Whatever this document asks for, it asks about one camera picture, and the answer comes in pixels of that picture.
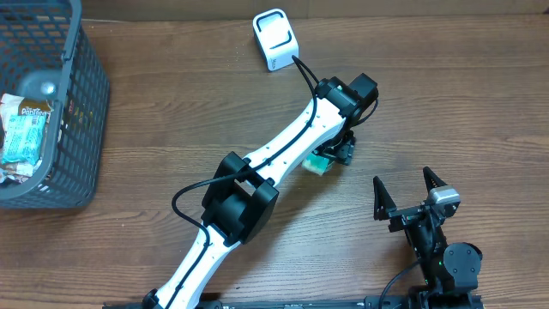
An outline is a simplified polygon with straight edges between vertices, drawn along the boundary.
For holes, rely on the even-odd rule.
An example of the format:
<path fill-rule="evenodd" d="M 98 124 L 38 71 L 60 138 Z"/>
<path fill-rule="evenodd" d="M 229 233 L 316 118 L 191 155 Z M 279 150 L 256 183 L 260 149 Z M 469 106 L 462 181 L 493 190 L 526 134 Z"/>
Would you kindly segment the teal wipes packet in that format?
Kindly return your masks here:
<path fill-rule="evenodd" d="M 2 163 L 27 162 L 36 165 L 45 132 L 46 116 L 12 115 L 3 142 Z"/>

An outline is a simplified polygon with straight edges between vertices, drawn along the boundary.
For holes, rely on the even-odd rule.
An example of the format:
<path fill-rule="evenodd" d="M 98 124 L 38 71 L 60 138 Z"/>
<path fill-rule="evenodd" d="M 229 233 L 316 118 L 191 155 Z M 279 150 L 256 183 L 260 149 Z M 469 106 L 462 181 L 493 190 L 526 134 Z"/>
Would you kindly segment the small brown snack packet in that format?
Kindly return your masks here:
<path fill-rule="evenodd" d="M 38 160 L 35 165 L 27 161 L 1 165 L 1 183 L 24 183 L 34 175 L 34 173 L 39 169 L 41 163 L 42 160 Z"/>

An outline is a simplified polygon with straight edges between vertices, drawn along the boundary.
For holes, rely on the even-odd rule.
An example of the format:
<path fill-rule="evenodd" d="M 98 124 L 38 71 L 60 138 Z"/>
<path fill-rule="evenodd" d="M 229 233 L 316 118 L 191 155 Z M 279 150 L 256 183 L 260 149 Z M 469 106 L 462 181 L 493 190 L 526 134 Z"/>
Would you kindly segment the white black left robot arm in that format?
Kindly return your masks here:
<path fill-rule="evenodd" d="M 202 291 L 226 256 L 250 242 L 272 215 L 278 188 L 297 166 L 322 175 L 335 163 L 349 165 L 355 137 L 352 128 L 367 119 L 379 95 L 366 74 L 350 84 L 337 77 L 310 84 L 312 99 L 304 111 L 274 139 L 240 157 L 229 153 L 212 179 L 204 212 L 190 251 L 172 278 L 143 299 L 144 308 L 195 308 Z"/>

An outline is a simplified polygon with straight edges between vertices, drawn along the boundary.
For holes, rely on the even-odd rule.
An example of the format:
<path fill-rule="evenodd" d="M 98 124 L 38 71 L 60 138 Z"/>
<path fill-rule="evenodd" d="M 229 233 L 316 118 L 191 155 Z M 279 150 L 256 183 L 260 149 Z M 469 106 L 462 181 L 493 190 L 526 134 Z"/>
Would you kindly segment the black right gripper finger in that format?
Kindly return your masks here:
<path fill-rule="evenodd" d="M 378 221 L 388 220 L 389 214 L 396 210 L 396 205 L 387 192 L 383 181 L 378 177 L 373 178 L 374 187 L 374 219 Z"/>
<path fill-rule="evenodd" d="M 427 191 L 434 188 L 446 186 L 446 183 L 441 180 L 429 167 L 423 168 L 423 176 Z"/>

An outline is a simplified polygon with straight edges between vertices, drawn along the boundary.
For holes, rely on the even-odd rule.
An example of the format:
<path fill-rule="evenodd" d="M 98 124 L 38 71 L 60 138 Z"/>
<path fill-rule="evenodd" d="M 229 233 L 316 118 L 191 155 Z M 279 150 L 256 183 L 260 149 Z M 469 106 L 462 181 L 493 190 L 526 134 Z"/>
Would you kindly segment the green white tissue pack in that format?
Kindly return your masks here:
<path fill-rule="evenodd" d="M 324 158 L 315 154 L 309 154 L 303 161 L 301 166 L 309 172 L 323 176 L 328 172 L 334 162 L 331 159 Z"/>

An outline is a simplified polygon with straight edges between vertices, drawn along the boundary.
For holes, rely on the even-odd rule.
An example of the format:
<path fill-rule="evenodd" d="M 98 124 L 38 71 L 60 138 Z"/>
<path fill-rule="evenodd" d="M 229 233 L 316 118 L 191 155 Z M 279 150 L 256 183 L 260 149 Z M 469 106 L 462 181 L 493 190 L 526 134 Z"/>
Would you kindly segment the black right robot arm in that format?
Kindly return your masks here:
<path fill-rule="evenodd" d="M 379 308 L 482 308 L 478 287 L 483 253 L 468 242 L 447 242 L 442 229 L 461 203 L 460 194 L 429 167 L 423 168 L 427 197 L 419 205 L 399 209 L 383 181 L 373 178 L 376 221 L 388 221 L 391 233 L 402 231 L 416 261 L 395 275 L 374 302 Z M 404 296 L 389 297 L 396 281 L 419 267 L 425 284 L 413 286 Z"/>

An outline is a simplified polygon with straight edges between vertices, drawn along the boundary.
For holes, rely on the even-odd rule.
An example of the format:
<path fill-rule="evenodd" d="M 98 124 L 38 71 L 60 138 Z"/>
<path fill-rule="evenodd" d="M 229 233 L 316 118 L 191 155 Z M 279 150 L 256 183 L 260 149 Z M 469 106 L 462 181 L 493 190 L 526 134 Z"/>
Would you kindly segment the yellow drink bottle silver cap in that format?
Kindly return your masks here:
<path fill-rule="evenodd" d="M 15 94 L 33 100 L 53 100 L 59 88 L 60 70 L 35 70 L 18 82 Z"/>

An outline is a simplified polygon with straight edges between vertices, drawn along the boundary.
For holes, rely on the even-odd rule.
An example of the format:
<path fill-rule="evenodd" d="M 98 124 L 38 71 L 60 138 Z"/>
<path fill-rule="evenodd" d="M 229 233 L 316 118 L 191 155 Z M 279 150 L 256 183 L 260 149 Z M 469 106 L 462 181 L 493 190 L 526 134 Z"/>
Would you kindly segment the brown Panera snack bag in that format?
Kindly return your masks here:
<path fill-rule="evenodd" d="M 9 119 L 12 116 L 46 116 L 49 118 L 52 111 L 52 104 L 47 100 L 32 100 L 13 94 L 4 94 L 1 99 L 3 130 L 8 131 Z"/>

